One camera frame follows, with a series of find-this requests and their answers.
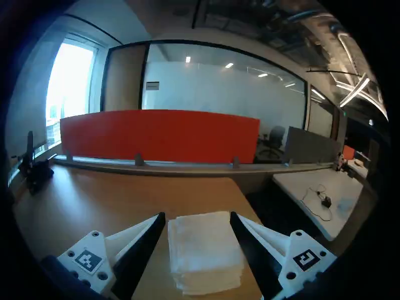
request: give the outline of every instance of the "orange object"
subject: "orange object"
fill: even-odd
[[[354,158],[355,153],[356,153],[356,151],[353,148],[351,148],[347,145],[344,145],[343,157],[345,160],[352,160]]]
[[[121,110],[61,119],[72,156],[191,163],[252,163],[260,120],[187,110]]]

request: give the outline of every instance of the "gray partition panel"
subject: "gray partition panel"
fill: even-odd
[[[289,127],[283,161],[294,164],[330,163],[341,151],[341,144],[299,128]]]

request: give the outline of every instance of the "glass partition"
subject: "glass partition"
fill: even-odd
[[[305,82],[236,51],[198,44],[152,44],[141,108],[259,119],[254,161],[276,161],[282,156],[289,127],[304,128]]]

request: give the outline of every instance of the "small black device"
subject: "small black device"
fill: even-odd
[[[325,206],[326,208],[330,208],[332,205],[332,200],[328,196],[325,196],[325,198],[322,200],[321,204]]]
[[[22,157],[18,157],[18,160],[22,158],[18,169],[26,177],[26,185],[31,195],[40,191],[46,181],[54,174],[53,170],[49,167],[49,161],[35,162],[34,154],[34,135],[32,131],[29,131],[26,153]]]

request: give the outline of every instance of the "white napkin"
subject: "white napkin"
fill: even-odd
[[[176,287],[203,295],[240,286],[243,254],[227,211],[180,216],[168,222],[169,257]]]

